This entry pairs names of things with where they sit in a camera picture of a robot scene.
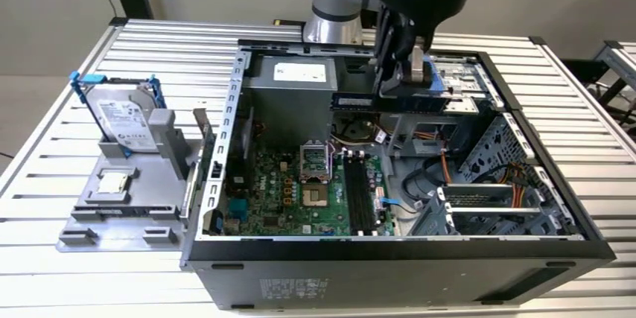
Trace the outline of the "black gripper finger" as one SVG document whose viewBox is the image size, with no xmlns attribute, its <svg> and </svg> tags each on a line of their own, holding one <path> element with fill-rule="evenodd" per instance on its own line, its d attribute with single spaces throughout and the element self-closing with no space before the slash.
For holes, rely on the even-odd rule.
<svg viewBox="0 0 636 318">
<path fill-rule="evenodd" d="M 407 49 L 411 51 L 408 58 L 402 62 L 402 82 L 410 86 L 432 85 L 432 64 L 427 54 L 432 45 L 432 33 L 419 34 L 414 25 L 407 26 L 404 33 Z"/>
<path fill-rule="evenodd" d="M 382 86 L 392 79 L 398 63 L 408 59 L 415 41 L 411 19 L 391 10 L 387 5 L 382 5 L 375 33 L 376 78 L 372 90 L 375 104 L 380 101 Z"/>
</svg>

